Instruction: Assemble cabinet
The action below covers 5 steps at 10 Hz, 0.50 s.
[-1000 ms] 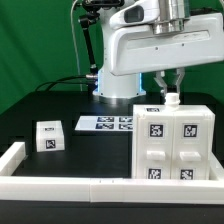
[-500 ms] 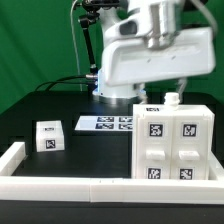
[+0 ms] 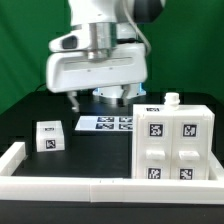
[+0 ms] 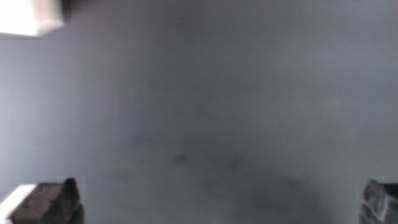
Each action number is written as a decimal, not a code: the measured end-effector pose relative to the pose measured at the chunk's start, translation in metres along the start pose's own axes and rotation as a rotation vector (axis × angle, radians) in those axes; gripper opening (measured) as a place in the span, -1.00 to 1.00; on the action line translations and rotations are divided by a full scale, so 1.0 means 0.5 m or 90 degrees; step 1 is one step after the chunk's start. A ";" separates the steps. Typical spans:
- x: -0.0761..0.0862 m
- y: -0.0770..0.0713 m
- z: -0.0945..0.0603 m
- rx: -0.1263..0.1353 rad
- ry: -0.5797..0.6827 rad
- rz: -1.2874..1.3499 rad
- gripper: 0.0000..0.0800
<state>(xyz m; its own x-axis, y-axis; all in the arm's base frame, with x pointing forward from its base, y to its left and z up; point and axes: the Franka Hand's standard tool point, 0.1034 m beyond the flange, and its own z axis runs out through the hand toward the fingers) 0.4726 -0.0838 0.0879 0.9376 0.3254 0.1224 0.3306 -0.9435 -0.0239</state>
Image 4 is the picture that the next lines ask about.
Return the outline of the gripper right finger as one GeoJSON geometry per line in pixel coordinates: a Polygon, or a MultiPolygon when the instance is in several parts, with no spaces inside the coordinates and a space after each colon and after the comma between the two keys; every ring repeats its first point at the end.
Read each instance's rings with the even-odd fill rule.
{"type": "Polygon", "coordinates": [[[360,224],[398,224],[398,183],[370,180],[363,200],[360,224]]]}

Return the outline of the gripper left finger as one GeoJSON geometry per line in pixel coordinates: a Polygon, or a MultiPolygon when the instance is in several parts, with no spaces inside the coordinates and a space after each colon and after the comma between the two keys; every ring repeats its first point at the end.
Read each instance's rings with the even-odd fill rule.
{"type": "Polygon", "coordinates": [[[0,200],[0,224],[86,224],[77,180],[22,184],[0,200]]]}

